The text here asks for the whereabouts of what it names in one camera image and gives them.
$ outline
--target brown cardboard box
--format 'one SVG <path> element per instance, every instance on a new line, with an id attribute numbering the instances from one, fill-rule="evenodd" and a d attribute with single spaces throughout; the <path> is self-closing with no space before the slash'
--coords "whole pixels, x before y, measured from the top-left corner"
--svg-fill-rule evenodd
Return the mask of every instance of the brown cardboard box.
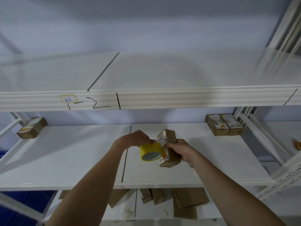
<path id="1" fill-rule="evenodd" d="M 143 204 L 145 204 L 153 199 L 151 196 L 151 189 L 138 189 L 138 192 L 141 196 L 141 200 L 142 200 Z"/>
<path id="2" fill-rule="evenodd" d="M 154 205 L 160 204 L 166 200 L 163 189 L 151 189 Z"/>
<path id="3" fill-rule="evenodd" d="M 235 119 L 232 114 L 221 114 L 223 120 L 227 123 L 230 128 L 228 136 L 238 136 L 242 134 L 244 128 L 243 126 Z"/>
<path id="4" fill-rule="evenodd" d="M 220 115 L 207 115 L 205 122 L 215 136 L 227 136 L 230 128 Z"/>
<path id="5" fill-rule="evenodd" d="M 174 188 L 173 195 L 178 208 L 187 208 L 209 202 L 204 188 Z"/>
<path id="6" fill-rule="evenodd" d="M 163 147 L 166 143 L 177 143 L 175 131 L 164 129 L 158 136 L 157 142 Z M 159 159 L 160 167 L 173 167 L 181 162 L 181 156 L 171 148 L 165 148 L 165 154 Z"/>
<path id="7" fill-rule="evenodd" d="M 69 193 L 69 190 L 63 190 L 58 199 L 63 200 L 68 193 Z"/>
<path id="8" fill-rule="evenodd" d="M 197 209 L 195 206 L 179 209 L 175 195 L 173 195 L 173 217 L 196 220 L 198 218 Z"/>
<path id="9" fill-rule="evenodd" d="M 123 196 L 129 192 L 130 189 L 116 189 L 112 190 L 110 199 L 109 199 L 109 206 L 113 208 L 120 200 L 123 198 Z"/>
<path id="10" fill-rule="evenodd" d="M 33 139 L 36 138 L 40 131 L 47 125 L 47 121 L 43 117 L 31 118 L 27 123 L 22 127 L 17 135 L 21 139 Z"/>

